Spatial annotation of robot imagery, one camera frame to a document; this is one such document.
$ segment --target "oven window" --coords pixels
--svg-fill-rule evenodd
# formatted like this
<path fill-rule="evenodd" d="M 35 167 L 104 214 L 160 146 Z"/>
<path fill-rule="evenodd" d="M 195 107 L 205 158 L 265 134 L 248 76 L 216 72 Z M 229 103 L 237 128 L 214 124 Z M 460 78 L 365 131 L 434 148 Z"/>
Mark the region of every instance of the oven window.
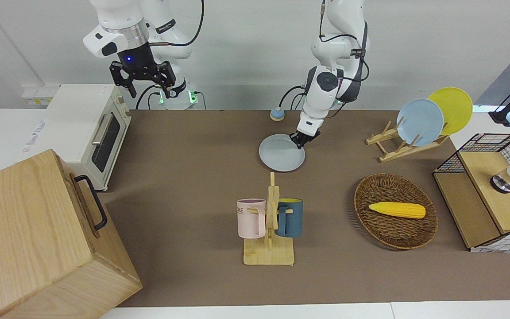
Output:
<path fill-rule="evenodd" d="M 109 155 L 113 150 L 113 144 L 115 144 L 115 141 L 117 140 L 120 128 L 121 126 L 114 116 L 109 124 L 107 132 L 105 133 L 103 143 L 101 143 L 101 145 L 97 145 L 96 149 L 93 151 L 92 162 L 101 172 L 104 172 L 105 170 L 105 165 L 108 163 Z"/>

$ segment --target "brown table surface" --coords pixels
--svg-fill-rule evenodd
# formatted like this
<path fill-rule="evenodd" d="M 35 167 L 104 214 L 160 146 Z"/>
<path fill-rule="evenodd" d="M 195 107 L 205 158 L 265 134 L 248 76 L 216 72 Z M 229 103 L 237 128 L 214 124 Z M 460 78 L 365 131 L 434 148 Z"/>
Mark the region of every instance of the brown table surface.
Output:
<path fill-rule="evenodd" d="M 304 200 L 293 266 L 243 265 L 235 202 L 266 197 L 259 143 L 295 131 L 298 113 L 278 123 L 269 111 L 132 114 L 100 194 L 143 282 L 122 307 L 510 299 L 510 254 L 468 252 L 431 175 L 452 143 L 383 164 L 364 143 L 396 112 L 340 112 L 307 144 L 303 166 L 277 173 L 282 196 Z M 429 195 L 439 228 L 428 245 L 391 251 L 356 223 L 355 188 L 377 172 Z"/>

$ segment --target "woven tray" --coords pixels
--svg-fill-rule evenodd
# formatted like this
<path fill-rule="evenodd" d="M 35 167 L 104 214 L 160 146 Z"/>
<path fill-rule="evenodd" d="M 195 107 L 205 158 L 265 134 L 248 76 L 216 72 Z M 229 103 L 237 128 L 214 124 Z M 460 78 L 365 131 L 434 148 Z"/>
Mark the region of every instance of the woven tray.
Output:
<path fill-rule="evenodd" d="M 426 208 L 421 219 L 380 214 L 368 207 L 375 202 L 412 202 Z M 374 238 L 397 249 L 414 249 L 429 243 L 436 235 L 438 218 L 430 198 L 413 182 L 401 176 L 380 173 L 367 176 L 354 195 L 355 212 Z"/>

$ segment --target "pink mug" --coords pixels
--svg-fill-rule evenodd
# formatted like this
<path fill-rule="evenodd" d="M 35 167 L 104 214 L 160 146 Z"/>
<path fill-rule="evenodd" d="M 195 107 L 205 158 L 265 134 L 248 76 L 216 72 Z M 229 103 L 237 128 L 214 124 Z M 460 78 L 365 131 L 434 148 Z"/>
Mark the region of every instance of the pink mug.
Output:
<path fill-rule="evenodd" d="M 255 239 L 265 236 L 265 208 L 267 202 L 260 198 L 237 201 L 237 233 L 241 238 Z"/>

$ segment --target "wooden crate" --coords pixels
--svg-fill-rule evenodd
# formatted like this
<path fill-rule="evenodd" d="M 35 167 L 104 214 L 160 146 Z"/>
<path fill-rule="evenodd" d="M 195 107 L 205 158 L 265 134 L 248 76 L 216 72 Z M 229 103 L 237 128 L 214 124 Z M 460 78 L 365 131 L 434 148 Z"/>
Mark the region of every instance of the wooden crate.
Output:
<path fill-rule="evenodd" d="M 509 164 L 499 152 L 457 152 L 465 172 L 433 175 L 467 248 L 510 252 L 510 194 L 494 190 L 490 178 Z"/>
<path fill-rule="evenodd" d="M 51 150 L 0 171 L 0 318 L 96 319 L 141 289 L 103 213 Z"/>

